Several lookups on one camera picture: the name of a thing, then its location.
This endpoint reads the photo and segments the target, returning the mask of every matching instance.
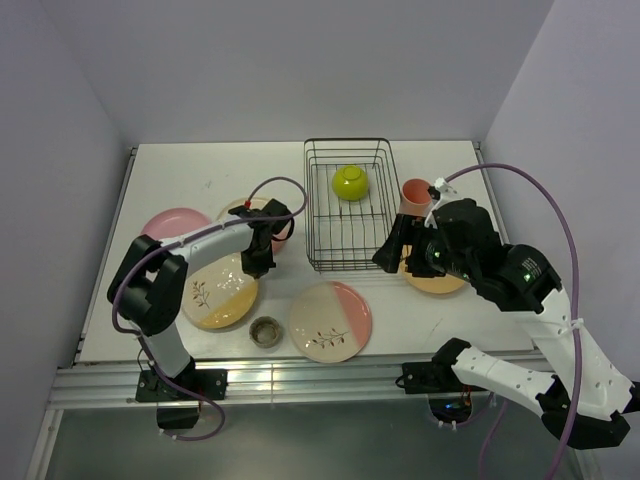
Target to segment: gray wall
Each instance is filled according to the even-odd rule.
[[[13,479],[75,350],[126,155],[36,0],[0,2],[0,86],[0,477]]]
[[[490,161],[525,168],[566,211],[581,260],[580,310],[614,363],[640,380],[640,3],[556,0],[486,141]],[[509,233],[550,254],[568,278],[566,242],[537,193],[494,174]],[[637,478],[640,415],[608,479]]]
[[[484,138],[552,0],[42,0],[135,142]]]

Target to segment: pink plate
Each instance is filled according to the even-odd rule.
[[[210,223],[209,217],[192,208],[171,208],[149,220],[142,234],[160,240],[189,233]]]
[[[311,360],[342,362],[357,354],[371,336],[371,310],[364,298],[341,282],[314,285],[296,297],[289,334]]]

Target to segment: cup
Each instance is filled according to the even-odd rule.
[[[404,182],[399,213],[426,217],[431,206],[431,196],[428,191],[430,186],[429,182],[421,178],[412,178]]]

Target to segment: small bowl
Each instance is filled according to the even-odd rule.
[[[347,165],[335,173],[331,186],[339,198],[357,202],[367,196],[369,179],[367,173],[360,167]]]
[[[271,348],[282,339],[280,324],[271,317],[258,317],[249,327],[249,336],[260,348]]]

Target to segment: black metal rack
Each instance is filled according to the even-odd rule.
[[[391,144],[384,138],[312,138],[304,144],[307,257],[317,271],[374,270],[371,257],[391,231],[400,184]],[[369,179],[360,201],[339,199],[331,180],[355,165]]]

